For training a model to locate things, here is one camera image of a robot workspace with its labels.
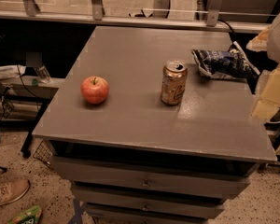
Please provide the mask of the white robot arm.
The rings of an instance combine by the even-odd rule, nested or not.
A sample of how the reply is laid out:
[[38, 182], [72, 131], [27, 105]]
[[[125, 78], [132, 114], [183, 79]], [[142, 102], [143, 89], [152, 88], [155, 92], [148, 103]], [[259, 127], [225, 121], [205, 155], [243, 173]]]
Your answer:
[[280, 109], [280, 13], [271, 25], [250, 40], [246, 48], [266, 51], [269, 59], [277, 62], [272, 72], [264, 72], [257, 84], [257, 101], [252, 116], [262, 121], [269, 121]]

